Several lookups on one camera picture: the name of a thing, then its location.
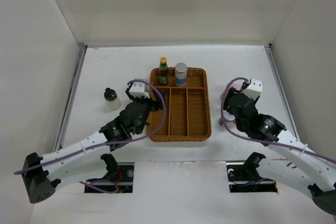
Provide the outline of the red sauce bottle yellow cap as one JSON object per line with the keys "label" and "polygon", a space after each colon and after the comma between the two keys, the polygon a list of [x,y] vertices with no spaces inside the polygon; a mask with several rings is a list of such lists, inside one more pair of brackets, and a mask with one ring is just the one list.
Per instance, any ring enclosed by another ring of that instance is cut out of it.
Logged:
{"label": "red sauce bottle yellow cap", "polygon": [[161,57],[160,58],[158,75],[159,75],[160,84],[167,84],[168,83],[169,68],[167,66],[167,58],[166,57]]}

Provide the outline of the white bead jar silver lid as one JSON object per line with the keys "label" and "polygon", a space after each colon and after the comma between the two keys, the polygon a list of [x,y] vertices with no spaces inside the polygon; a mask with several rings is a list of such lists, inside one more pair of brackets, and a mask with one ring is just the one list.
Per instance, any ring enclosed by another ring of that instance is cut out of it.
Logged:
{"label": "white bead jar silver lid", "polygon": [[177,87],[184,87],[187,80],[187,65],[179,62],[175,66],[175,85]]}

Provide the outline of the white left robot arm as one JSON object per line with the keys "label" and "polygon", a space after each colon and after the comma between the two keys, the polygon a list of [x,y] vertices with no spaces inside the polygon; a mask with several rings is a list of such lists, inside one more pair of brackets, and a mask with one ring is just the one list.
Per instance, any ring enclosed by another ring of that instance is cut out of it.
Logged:
{"label": "white left robot arm", "polygon": [[147,91],[136,94],[132,88],[127,88],[126,93],[131,103],[91,136],[56,152],[26,156],[17,174],[23,179],[31,204],[73,183],[116,179],[119,166],[112,152],[142,139],[151,112],[167,112],[164,91],[153,89],[154,98]]}

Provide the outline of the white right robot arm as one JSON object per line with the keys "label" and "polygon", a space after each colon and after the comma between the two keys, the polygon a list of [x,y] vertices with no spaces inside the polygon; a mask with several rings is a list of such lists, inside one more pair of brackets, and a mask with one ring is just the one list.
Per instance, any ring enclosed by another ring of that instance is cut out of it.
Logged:
{"label": "white right robot arm", "polygon": [[256,109],[260,91],[248,88],[224,91],[221,112],[233,115],[236,128],[246,134],[238,138],[260,143],[288,160],[279,164],[261,153],[252,153],[244,163],[244,175],[251,180],[266,177],[307,196],[324,212],[335,215],[335,161],[323,157],[290,133],[274,117]]}

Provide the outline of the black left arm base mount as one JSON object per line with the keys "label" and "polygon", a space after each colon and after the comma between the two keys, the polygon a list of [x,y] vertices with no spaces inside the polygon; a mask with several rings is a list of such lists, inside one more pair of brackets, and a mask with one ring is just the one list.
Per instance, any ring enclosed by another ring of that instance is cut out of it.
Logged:
{"label": "black left arm base mount", "polygon": [[103,176],[85,181],[84,193],[132,193],[134,163],[118,163],[112,154],[104,154],[101,159],[105,163]]}

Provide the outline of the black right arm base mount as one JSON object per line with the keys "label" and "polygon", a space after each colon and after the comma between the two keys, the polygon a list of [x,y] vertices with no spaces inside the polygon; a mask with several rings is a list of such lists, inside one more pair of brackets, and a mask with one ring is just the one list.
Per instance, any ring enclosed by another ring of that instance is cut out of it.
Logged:
{"label": "black right arm base mount", "polygon": [[277,183],[259,176],[256,168],[266,158],[253,152],[245,161],[226,163],[228,186],[231,193],[277,193]]}

